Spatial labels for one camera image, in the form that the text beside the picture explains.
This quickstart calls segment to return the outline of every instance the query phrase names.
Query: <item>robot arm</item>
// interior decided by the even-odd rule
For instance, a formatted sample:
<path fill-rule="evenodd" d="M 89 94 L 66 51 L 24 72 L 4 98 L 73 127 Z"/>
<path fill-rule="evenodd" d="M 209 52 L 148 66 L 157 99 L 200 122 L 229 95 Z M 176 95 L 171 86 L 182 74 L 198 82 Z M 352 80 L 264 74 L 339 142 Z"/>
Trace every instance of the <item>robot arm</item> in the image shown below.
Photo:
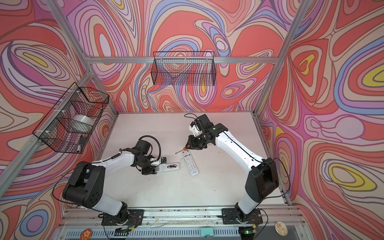
<path fill-rule="evenodd" d="M 217 145 L 233 157 L 248 174 L 245 184 L 246 194 L 235 205 L 238 219 L 244 220 L 252 210 L 273 192 L 278 186 L 278 174 L 275 162 L 254 154 L 240 143 L 221 123 L 213 125 L 207 115 L 201 115 L 191 123 L 189 129 L 193 135 L 188 137 L 186 149 L 201 150 L 207 148 L 208 143 Z"/>
<path fill-rule="evenodd" d="M 156 174 L 156 167 L 161 161 L 166 161 L 166 158 L 160 159 L 160 156 L 158 159 L 152 155 L 146 156 L 151 144 L 141 138 L 135 147 L 120 149 L 119 153 L 108 159 L 78 163 L 64 188 L 63 198 L 114 216 L 116 224 L 124 224 L 129 216 L 127 204 L 103 191 L 104 178 L 126 166 L 141 167 L 142 175 Z"/>

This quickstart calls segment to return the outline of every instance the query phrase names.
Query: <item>screwdriver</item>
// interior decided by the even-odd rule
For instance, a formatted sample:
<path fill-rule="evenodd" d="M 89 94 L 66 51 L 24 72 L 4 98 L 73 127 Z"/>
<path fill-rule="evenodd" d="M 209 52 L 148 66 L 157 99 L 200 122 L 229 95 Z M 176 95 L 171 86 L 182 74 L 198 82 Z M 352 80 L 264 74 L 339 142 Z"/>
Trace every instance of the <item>screwdriver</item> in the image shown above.
<path fill-rule="evenodd" d="M 188 150 L 188 149 L 186 149 L 186 148 L 183 148 L 183 149 L 181 149 L 180 151 L 178 151 L 178 152 L 175 152 L 175 154 L 178 154 L 179 152 L 181 152 L 181 151 L 186 151 L 186 150 Z"/>

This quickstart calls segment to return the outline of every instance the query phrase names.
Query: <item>round sticker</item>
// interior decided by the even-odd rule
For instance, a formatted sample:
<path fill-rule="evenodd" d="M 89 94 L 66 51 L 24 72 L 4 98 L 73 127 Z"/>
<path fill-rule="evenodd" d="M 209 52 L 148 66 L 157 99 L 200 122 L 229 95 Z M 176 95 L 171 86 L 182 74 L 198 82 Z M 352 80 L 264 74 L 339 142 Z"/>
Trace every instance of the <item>round sticker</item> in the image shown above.
<path fill-rule="evenodd" d="M 275 223 L 275 230 L 280 236 L 286 236 L 288 234 L 287 225 L 283 222 Z"/>
<path fill-rule="evenodd" d="M 80 240 L 88 240 L 91 238 L 91 236 L 92 236 L 92 230 L 88 228 L 81 233 Z"/>

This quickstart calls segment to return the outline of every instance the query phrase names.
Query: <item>remote control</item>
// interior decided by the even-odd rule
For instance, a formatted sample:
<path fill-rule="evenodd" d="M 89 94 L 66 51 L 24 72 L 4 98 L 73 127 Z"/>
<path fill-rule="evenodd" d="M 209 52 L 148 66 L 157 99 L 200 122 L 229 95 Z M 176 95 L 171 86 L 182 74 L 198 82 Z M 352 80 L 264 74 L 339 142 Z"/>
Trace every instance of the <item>remote control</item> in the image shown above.
<path fill-rule="evenodd" d="M 191 173 L 191 176 L 199 174 L 199 171 L 197 170 L 197 167 L 195 165 L 195 162 L 193 161 L 193 158 L 189 150 L 183 151 L 183 157 L 184 157 L 185 163 L 187 164 L 189 172 Z"/>
<path fill-rule="evenodd" d="M 180 163 L 179 162 L 160 164 L 159 166 L 156 167 L 157 173 L 177 171 L 177 170 L 180 170 Z"/>

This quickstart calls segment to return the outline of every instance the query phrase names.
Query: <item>black mounting plate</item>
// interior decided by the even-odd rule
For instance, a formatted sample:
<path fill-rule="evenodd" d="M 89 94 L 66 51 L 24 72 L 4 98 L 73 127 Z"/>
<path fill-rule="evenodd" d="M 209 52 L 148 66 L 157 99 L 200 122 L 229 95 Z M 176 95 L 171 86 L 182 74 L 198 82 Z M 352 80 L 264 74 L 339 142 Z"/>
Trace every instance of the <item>black mounting plate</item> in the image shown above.
<path fill-rule="evenodd" d="M 236 213 L 235 209 L 221 209 L 221 215 L 225 218 L 223 218 L 223 223 L 224 224 L 240 224 L 240 222 L 236 219 Z M 259 209 L 254 209 L 252 214 L 248 217 L 248 222 L 247 223 L 242 223 L 242 224 L 254 224 L 254 225 L 259 225 L 263 223 L 263 218 L 260 213 Z"/>
<path fill-rule="evenodd" d="M 139 226 L 143 222 L 143 214 L 144 210 L 143 209 L 128 209 L 129 214 L 132 216 L 129 216 L 128 221 L 124 224 L 125 226 Z M 101 224 L 103 226 L 118 226 L 115 222 L 114 219 L 110 215 L 106 215 Z"/>

